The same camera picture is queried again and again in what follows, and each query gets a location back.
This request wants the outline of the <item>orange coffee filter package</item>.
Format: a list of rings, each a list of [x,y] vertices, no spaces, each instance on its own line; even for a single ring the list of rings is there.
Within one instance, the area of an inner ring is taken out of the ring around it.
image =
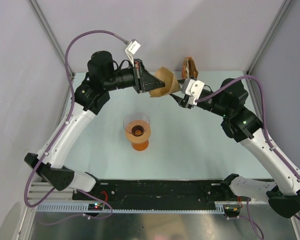
[[[181,76],[183,79],[194,77],[197,79],[199,72],[196,68],[195,61],[192,57],[185,57],[183,59]]]

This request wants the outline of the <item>right aluminium frame post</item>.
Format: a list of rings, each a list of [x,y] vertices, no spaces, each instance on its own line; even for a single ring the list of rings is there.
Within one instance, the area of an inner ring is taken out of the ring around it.
[[[259,48],[257,49],[256,54],[254,55],[251,63],[245,71],[246,74],[251,75],[254,72],[295,2],[295,0],[283,1],[277,14],[274,17],[274,20],[272,21],[269,29],[266,32],[265,37],[263,38]]]

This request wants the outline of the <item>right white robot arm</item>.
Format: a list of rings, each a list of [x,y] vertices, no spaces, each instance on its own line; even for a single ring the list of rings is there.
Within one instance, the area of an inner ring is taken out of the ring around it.
[[[291,218],[300,211],[300,169],[270,137],[265,117],[258,118],[245,107],[249,94],[242,80],[251,78],[228,78],[216,91],[206,90],[200,80],[181,79],[178,83],[184,97],[172,97],[182,108],[198,107],[221,116],[225,135],[247,149],[273,179],[265,182],[231,174],[222,182],[222,197],[228,201],[237,196],[256,199],[280,216]]]

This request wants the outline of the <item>brown paper coffee filter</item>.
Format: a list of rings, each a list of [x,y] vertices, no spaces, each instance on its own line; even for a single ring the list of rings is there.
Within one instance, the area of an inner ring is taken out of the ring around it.
[[[151,90],[149,95],[151,98],[160,98],[163,96],[167,96],[181,90],[179,82],[172,71],[165,67],[159,68],[154,76],[165,83],[164,87],[160,87],[155,90]]]

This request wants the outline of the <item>aluminium frame post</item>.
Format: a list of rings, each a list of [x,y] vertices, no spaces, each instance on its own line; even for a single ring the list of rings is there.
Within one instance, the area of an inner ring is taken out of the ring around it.
[[[46,38],[48,39],[49,43],[51,44],[56,56],[58,57],[59,61],[62,63],[65,69],[68,69],[71,78],[73,78],[74,73],[72,69],[68,66],[66,67],[65,61],[65,52],[61,48],[59,41],[57,40],[51,25],[49,24],[43,10],[41,9],[37,0],[27,0],[31,10],[34,13],[38,23],[40,24]]]
[[[295,0],[283,1],[277,14],[274,17],[274,20],[272,21],[269,29],[266,32],[265,37],[263,38],[259,48],[257,49],[256,54],[254,55],[251,63],[245,71],[246,74],[251,75],[254,72],[295,2]]]

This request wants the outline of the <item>left aluminium frame post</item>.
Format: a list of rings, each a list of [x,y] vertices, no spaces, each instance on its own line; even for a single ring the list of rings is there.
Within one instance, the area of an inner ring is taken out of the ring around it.
[[[49,24],[43,10],[41,9],[37,0],[27,0],[31,10],[34,13],[38,23],[40,24],[46,38],[48,39],[49,43],[51,44],[56,56],[58,57],[59,61],[62,63],[65,69],[68,69],[71,78],[73,78],[74,73],[72,69],[68,66],[66,67],[65,61],[65,52],[61,48],[59,41],[57,40],[51,25]]]

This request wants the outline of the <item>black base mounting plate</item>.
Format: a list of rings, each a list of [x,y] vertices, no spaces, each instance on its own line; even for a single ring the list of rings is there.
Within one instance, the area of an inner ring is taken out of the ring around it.
[[[100,180],[90,195],[107,199],[112,207],[198,210],[238,197],[221,180]]]

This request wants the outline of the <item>glass flask with orange liquid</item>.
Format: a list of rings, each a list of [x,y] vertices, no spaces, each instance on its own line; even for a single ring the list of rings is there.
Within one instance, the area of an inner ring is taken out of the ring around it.
[[[145,142],[142,142],[142,143],[132,143],[131,146],[134,150],[141,152],[148,148],[149,141],[146,140]]]

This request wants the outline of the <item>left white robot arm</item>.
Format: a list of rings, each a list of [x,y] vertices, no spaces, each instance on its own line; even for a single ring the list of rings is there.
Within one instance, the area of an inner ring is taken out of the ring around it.
[[[147,93],[163,88],[165,83],[149,73],[141,59],[134,59],[123,68],[105,50],[95,52],[87,68],[84,80],[74,92],[70,113],[63,118],[46,146],[37,153],[28,153],[24,161],[56,190],[79,189],[94,200],[101,194],[97,179],[65,166],[72,146],[110,100],[110,91],[132,87],[139,94]]]

